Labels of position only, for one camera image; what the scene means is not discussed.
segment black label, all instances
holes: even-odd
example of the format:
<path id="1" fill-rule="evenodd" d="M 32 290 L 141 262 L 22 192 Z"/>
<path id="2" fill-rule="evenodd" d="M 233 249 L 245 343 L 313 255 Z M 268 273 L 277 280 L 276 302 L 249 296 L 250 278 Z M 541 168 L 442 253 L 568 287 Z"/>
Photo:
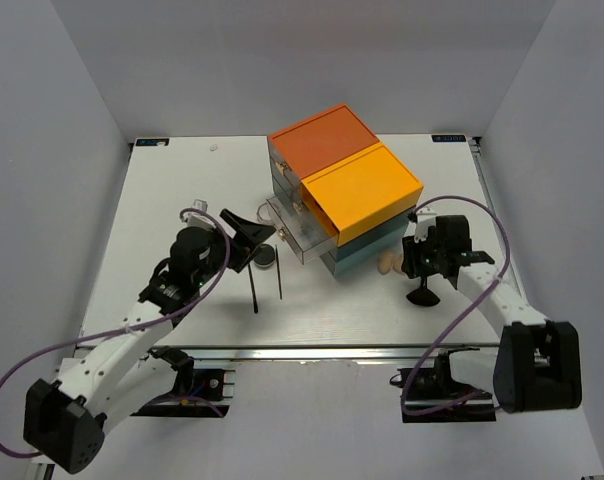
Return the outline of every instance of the black label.
<path id="1" fill-rule="evenodd" d="M 166 147 L 168 144 L 168 138 L 138 138 L 135 141 L 136 147 Z"/>
<path id="2" fill-rule="evenodd" d="M 431 135 L 431 140 L 434 143 L 466 143 L 466 137 L 464 135 Z"/>

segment white wall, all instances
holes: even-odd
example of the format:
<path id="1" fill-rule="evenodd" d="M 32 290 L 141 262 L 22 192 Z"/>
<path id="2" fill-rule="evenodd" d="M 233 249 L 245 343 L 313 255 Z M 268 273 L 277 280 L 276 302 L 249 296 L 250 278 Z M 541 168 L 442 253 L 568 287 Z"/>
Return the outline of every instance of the white wall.
<path id="1" fill-rule="evenodd" d="M 380 133 L 493 117 L 554 0 L 53 0 L 125 136 L 264 134 L 347 102 Z"/>
<path id="2" fill-rule="evenodd" d="M 581 336 L 604 465 L 604 0 L 558 0 L 491 122 L 484 157 L 535 303 Z"/>
<path id="3" fill-rule="evenodd" d="M 76 335 L 128 151 L 49 0 L 0 0 L 0 376 Z M 25 451 L 35 362 L 0 396 L 0 436 Z M 0 478 L 26 462 L 0 454 Z"/>

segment orange drawer unit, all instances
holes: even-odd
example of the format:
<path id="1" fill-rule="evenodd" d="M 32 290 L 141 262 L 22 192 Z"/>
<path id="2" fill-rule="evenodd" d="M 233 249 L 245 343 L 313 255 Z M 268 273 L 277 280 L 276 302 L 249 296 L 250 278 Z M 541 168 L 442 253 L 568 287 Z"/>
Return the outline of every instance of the orange drawer unit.
<path id="1" fill-rule="evenodd" d="M 424 186 L 383 143 L 302 179 L 301 197 L 341 246 L 416 205 Z"/>
<path id="2" fill-rule="evenodd" d="M 297 187 L 300 180 L 378 141 L 344 104 L 267 137 L 271 161 L 293 187 Z"/>

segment yellow drawer unit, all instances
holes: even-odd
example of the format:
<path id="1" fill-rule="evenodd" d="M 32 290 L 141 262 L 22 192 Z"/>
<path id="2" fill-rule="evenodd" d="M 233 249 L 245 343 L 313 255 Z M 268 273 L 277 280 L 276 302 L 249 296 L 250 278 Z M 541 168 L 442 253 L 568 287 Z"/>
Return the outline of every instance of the yellow drawer unit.
<path id="1" fill-rule="evenodd" d="M 383 143 L 302 180 L 301 197 L 341 246 L 414 207 L 424 186 Z"/>

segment thin black stick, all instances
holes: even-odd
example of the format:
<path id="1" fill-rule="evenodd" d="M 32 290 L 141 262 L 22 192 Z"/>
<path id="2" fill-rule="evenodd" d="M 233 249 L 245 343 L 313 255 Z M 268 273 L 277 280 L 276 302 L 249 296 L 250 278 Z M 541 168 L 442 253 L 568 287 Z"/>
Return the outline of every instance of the thin black stick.
<path id="1" fill-rule="evenodd" d="M 278 270 L 278 289 L 280 290 L 280 300 L 282 300 L 282 277 L 280 276 L 280 256 L 277 245 L 275 246 L 275 268 Z"/>
<path id="2" fill-rule="evenodd" d="M 253 272 L 251 271 L 251 262 L 247 264 L 249 269 L 249 280 L 251 281 L 251 295 L 253 296 L 253 313 L 258 313 L 258 297 L 255 294 L 255 284 L 253 283 Z"/>

